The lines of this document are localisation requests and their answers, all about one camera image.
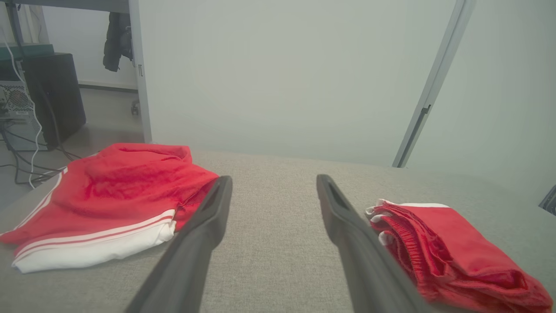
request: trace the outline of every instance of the cable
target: cable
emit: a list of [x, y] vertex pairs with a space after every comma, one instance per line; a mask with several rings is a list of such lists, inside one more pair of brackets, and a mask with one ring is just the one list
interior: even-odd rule
[[[9, 0], [9, 4], [10, 4], [11, 7], [13, 7], [13, 6], [14, 6], [13, 0]], [[26, 62], [27, 62], [27, 57], [25, 56], [25, 52], [24, 52], [23, 47], [22, 47], [22, 45], [21, 45], [21, 40], [20, 40], [20, 38], [17, 36], [17, 34], [15, 34], [16, 25], [15, 25], [15, 19], [14, 19], [14, 16], [13, 16], [13, 10], [12, 10], [12, 9], [8, 10], [8, 14], [9, 14], [9, 16], [10, 16], [10, 22], [11, 22], [11, 25], [12, 25], [12, 31], [14, 32], [14, 38], [15, 38], [15, 40], [16, 40], [17, 47], [19, 48], [19, 51], [20, 51], [20, 53], [21, 53], [21, 57], [22, 57], [22, 59], [23, 59], [23, 63], [26, 63]], [[22, 80], [21, 77], [19, 76], [19, 73], [18, 73], [17, 70], [16, 70], [15, 62], [14, 62], [14, 59], [13, 59], [13, 54], [11, 53], [11, 50], [9, 49], [8, 43], [6, 42], [6, 35], [5, 35], [5, 33], [4, 33], [4, 42], [6, 43], [6, 47], [8, 48], [8, 50], [10, 51], [10, 55], [12, 56], [12, 65], [13, 65], [13, 67], [14, 67], [14, 70], [16, 71], [16, 74], [17, 74], [17, 76], [19, 77], [19, 79], [23, 82], [23, 80]], [[44, 100], [44, 103], [45, 103], [46, 106], [48, 107], [48, 111], [50, 112], [50, 116], [52, 117], [52, 121], [53, 121], [53, 124], [54, 124], [54, 133], [55, 133], [55, 135], [56, 135], [56, 140], [58, 141], [58, 146], [59, 146], [59, 148], [61, 149], [62, 153], [66, 156], [66, 158], [68, 158], [70, 161], [73, 161], [73, 158], [67, 153], [67, 151], [65, 150], [65, 148], [64, 148], [64, 146], [63, 146], [62, 140], [61, 140], [61, 138], [60, 138], [60, 132], [59, 132], [59, 129], [58, 129], [58, 122], [56, 121], [56, 116], [55, 116], [55, 114], [54, 114], [54, 110], [52, 109], [52, 105], [51, 105], [51, 103], [50, 103], [50, 100], [48, 99], [48, 96], [44, 93], [44, 90], [43, 90], [43, 88], [41, 87], [40, 82], [39, 82], [38, 79], [35, 77], [34, 72], [31, 70], [31, 68], [28, 69], [28, 73], [29, 73], [29, 76], [30, 76], [33, 80], [35, 80], [35, 81], [37, 82], [37, 86], [38, 86], [38, 89], [39, 89], [39, 91], [40, 91], [40, 94], [41, 94], [41, 96], [42, 96], [42, 98], [43, 98], [43, 100]], [[25, 85], [25, 89], [26, 89], [26, 91], [27, 91], [27, 93], [28, 93], [29, 100], [31, 100], [31, 94], [29, 94], [29, 92], [28, 92], [28, 90], [27, 90], [27, 85], [26, 85], [25, 83], [24, 83], [24, 85]], [[39, 136], [40, 132], [42, 131], [42, 125], [39, 123], [39, 121], [38, 121], [38, 119], [37, 119], [37, 115], [36, 115], [36, 111], [35, 111], [35, 104], [34, 104], [34, 102], [33, 102], [32, 100], [31, 100], [31, 102], [33, 103], [33, 114], [34, 114], [35, 120], [37, 121], [37, 123], [39, 124], [39, 127], [40, 127], [40, 130], [39, 130], [39, 132], [37, 133], [37, 136], [36, 136], [36, 138], [35, 138], [35, 144], [36, 144], [36, 146], [37, 146], [37, 150], [35, 150], [35, 153], [33, 154], [33, 157], [31, 158], [31, 171], [33, 171], [33, 161], [34, 161], [35, 155], [36, 155], [37, 152], [39, 151], [39, 147], [38, 147], [38, 136]], [[29, 177], [29, 184], [30, 184], [31, 187], [33, 187], [33, 189], [34, 189], [33, 183], [32, 183], [32, 181], [31, 181], [31, 177]]]
[[[27, 139], [27, 138], [24, 138], [24, 137], [21, 137], [21, 136], [19, 136], [19, 135], [16, 135], [16, 134], [12, 133], [11, 131], [9, 131], [9, 130], [7, 130], [7, 129], [5, 129], [5, 128], [4, 128], [4, 131], [5, 131], [5, 132], [7, 132], [8, 134], [12, 135], [12, 136], [15, 136], [15, 137], [17, 137], [17, 138], [20, 138], [20, 139], [26, 140], [26, 141], [28, 141], [28, 142], [30, 142], [30, 143], [34, 143], [34, 141], [33, 141], [33, 140], [31, 140], [31, 139]], [[68, 152], [68, 154], [69, 154], [69, 155], [72, 155], [72, 156], [74, 156], [74, 157], [76, 157], [76, 158], [78, 158], [78, 159], [83, 159], [83, 158], [82, 158], [82, 157], [80, 157], [79, 155], [75, 155], [75, 154], [73, 154], [73, 153], [70, 153], [70, 152]]]
[[44, 183], [47, 180], [51, 179], [53, 176], [48, 176], [48, 177], [37, 177], [37, 178], [33, 178], [33, 182], [34, 183]]
[[[19, 171], [22, 171], [22, 172], [25, 172], [25, 173], [29, 173], [29, 174], [31, 174], [31, 172], [28, 172], [28, 171], [26, 171], [26, 170], [23, 170], [23, 169], [19, 168], [19, 161], [18, 161], [18, 159], [17, 159], [17, 156], [16, 156], [15, 154], [14, 154], [13, 156], [16, 158], [16, 164], [13, 166], [13, 167], [16, 168], [16, 175], [13, 177], [13, 182], [14, 182], [16, 185], [27, 185], [29, 182], [18, 182], [18, 181], [17, 181], [17, 177], [19, 176]], [[35, 175], [40, 175], [40, 177], [34, 178], [34, 179], [32, 180], [32, 182], [43, 182], [44, 180], [48, 180], [48, 179], [52, 178], [52, 176], [50, 176], [50, 175], [45, 175], [45, 174], [41, 174], [41, 173], [35, 173]]]
[[[3, 167], [15, 167], [15, 168], [17, 169], [17, 167], [16, 167], [15, 165], [13, 165], [13, 164], [4, 164], [4, 165], [0, 165], [0, 168], [3, 168]], [[22, 172], [24, 172], [24, 173], [31, 174], [31, 172], [29, 172], [28, 170], [24, 170], [24, 169], [21, 169], [21, 168], [20, 168], [19, 170], [22, 171]], [[35, 175], [41, 175], [41, 176], [52, 177], [52, 176], [50, 176], [50, 175], [48, 175], [48, 174], [45, 174], [45, 173], [35, 173]]]
[[[8, 147], [8, 150], [11, 151], [12, 154], [16, 157], [16, 161], [17, 161], [17, 159], [19, 158], [19, 159], [21, 159], [21, 161], [23, 161], [23, 162], [25, 162], [25, 163], [27, 163], [27, 164], [30, 165], [31, 162], [25, 160], [25, 158], [22, 157], [22, 156], [13, 148], [13, 146], [9, 143], [9, 140], [8, 140], [8, 138], [6, 137], [6, 134], [4, 133], [4, 131], [5, 131], [5, 130], [1, 130], [1, 131], [0, 131], [0, 134], [2, 134], [2, 136], [4, 137], [4, 140], [5, 140], [5, 142], [6, 142], [6, 146]], [[55, 169], [55, 168], [42, 167], [42, 166], [39, 166], [39, 165], [35, 165], [35, 167], [36, 167], [36, 168], [40, 168], [40, 169], [45, 169], [45, 170], [51, 170], [51, 171], [53, 171], [53, 172], [61, 172], [60, 169]]]
[[[15, 27], [15, 25], [13, 25], [13, 23], [14, 23], [14, 22], [13, 22], [13, 11], [12, 11], [12, 10], [8, 10], [8, 11], [11, 12], [11, 14], [12, 14], [12, 18], [11, 18], [12, 27]], [[37, 155], [37, 152], [38, 152], [38, 150], [39, 150], [39, 146], [38, 146], [38, 136], [39, 136], [39, 135], [41, 134], [41, 132], [42, 132], [42, 124], [41, 124], [41, 122], [38, 121], [38, 118], [37, 118], [37, 110], [36, 110], [37, 105], [34, 103], [33, 99], [31, 99], [31, 94], [29, 93], [29, 90], [27, 89], [27, 84], [25, 83], [25, 81], [23, 80], [23, 78], [21, 78], [21, 76], [19, 75], [19, 71], [18, 71], [17, 68], [16, 68], [16, 61], [15, 61], [15, 59], [14, 59], [14, 57], [13, 57], [12, 50], [9, 48], [8, 41], [6, 40], [6, 33], [4, 33], [4, 29], [2, 29], [2, 35], [3, 35], [3, 38], [4, 38], [4, 43], [6, 44], [6, 48], [8, 49], [9, 55], [10, 55], [11, 58], [12, 58], [12, 67], [13, 67], [13, 71], [16, 73], [17, 78], [19, 78], [19, 80], [20, 80], [21, 83], [23, 84], [23, 88], [25, 89], [25, 93], [26, 93], [27, 97], [29, 98], [29, 101], [30, 101], [31, 104], [33, 105], [33, 116], [34, 116], [35, 121], [36, 121], [37, 124], [38, 124], [38, 131], [37, 131], [37, 135], [35, 136], [35, 146], [37, 147], [37, 149], [36, 149], [35, 152], [33, 153], [33, 157], [31, 157], [31, 175], [29, 175], [29, 185], [31, 185], [31, 188], [34, 189], [33, 183], [31, 182], [31, 178], [33, 177], [33, 171], [34, 171], [34, 166], [33, 166], [34, 158], [35, 158], [35, 156]], [[21, 45], [19, 44], [19, 38], [17, 38], [17, 41], [18, 41], [19, 50], [20, 50], [20, 52], [21, 52], [21, 55], [23, 56], [23, 49], [21, 48]]]

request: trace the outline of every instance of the black jacket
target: black jacket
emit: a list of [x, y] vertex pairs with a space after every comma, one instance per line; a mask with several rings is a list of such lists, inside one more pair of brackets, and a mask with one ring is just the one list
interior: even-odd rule
[[108, 31], [106, 32], [105, 56], [102, 64], [106, 69], [117, 72], [120, 57], [126, 56], [133, 61], [131, 45], [130, 15], [110, 12]]

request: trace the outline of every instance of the red fabric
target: red fabric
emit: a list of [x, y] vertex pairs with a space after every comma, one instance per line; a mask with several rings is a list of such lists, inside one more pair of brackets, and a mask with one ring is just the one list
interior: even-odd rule
[[61, 175], [47, 205], [0, 236], [19, 245], [16, 255], [33, 242], [130, 226], [169, 209], [179, 231], [218, 177], [192, 163], [189, 147], [151, 144], [111, 145]]
[[427, 301], [479, 312], [551, 312], [552, 298], [502, 250], [447, 207], [385, 202], [372, 227], [393, 236], [386, 247]]

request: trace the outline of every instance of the gray floor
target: gray floor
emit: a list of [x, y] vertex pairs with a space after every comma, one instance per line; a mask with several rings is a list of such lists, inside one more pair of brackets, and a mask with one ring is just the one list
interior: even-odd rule
[[[68, 138], [64, 147], [68, 152], [86, 157], [102, 150], [113, 143], [143, 142], [141, 118], [131, 114], [131, 101], [137, 99], [137, 94], [81, 89], [81, 98], [87, 116], [87, 124]], [[24, 158], [31, 159], [32, 152], [22, 152]], [[35, 164], [60, 168], [70, 161], [57, 150], [40, 151], [35, 157]], [[0, 141], [0, 165], [15, 164], [13, 156]], [[0, 168], [0, 210], [19, 199], [31, 190], [29, 185], [16, 185], [13, 178], [15, 168]], [[21, 173], [18, 180], [27, 181], [28, 174]]]

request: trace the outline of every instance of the gray table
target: gray table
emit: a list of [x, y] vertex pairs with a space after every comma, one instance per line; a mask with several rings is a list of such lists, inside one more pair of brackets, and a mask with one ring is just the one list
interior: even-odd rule
[[[361, 216], [378, 198], [452, 206], [556, 296], [556, 217], [482, 180], [210, 151], [195, 151], [193, 160], [234, 180], [227, 231], [208, 268], [203, 312], [351, 311], [340, 258], [322, 223], [315, 188], [320, 173], [335, 179]], [[51, 185], [1, 211], [0, 232], [19, 223]], [[0, 307], [3, 312], [122, 311], [166, 248], [90, 268], [22, 275], [10, 267], [13, 248], [0, 245]]]

